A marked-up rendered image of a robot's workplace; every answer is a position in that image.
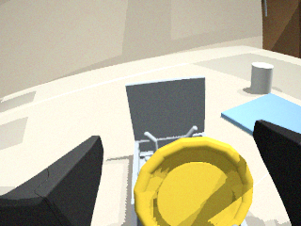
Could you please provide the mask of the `yellow plate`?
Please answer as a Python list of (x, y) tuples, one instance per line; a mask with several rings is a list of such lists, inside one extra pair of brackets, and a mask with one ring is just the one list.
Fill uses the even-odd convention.
[(135, 181), (142, 226), (240, 226), (251, 207), (247, 161), (214, 138), (181, 138), (159, 148)]

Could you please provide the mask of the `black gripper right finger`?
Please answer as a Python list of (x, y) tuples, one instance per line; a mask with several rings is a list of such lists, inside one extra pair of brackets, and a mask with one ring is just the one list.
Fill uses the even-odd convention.
[(301, 226), (301, 133), (263, 120), (255, 121), (253, 139), (291, 226)]

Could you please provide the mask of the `grey cylinder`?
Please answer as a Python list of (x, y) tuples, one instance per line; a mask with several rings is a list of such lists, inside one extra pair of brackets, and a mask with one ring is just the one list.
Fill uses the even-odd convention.
[(251, 91), (257, 94), (270, 94), (272, 79), (274, 79), (274, 65), (266, 63), (252, 63)]

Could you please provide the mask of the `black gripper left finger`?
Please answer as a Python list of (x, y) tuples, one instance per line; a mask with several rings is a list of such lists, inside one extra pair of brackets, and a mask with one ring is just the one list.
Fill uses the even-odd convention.
[(103, 154), (101, 136), (87, 137), (37, 176), (0, 195), (0, 226), (90, 226)]

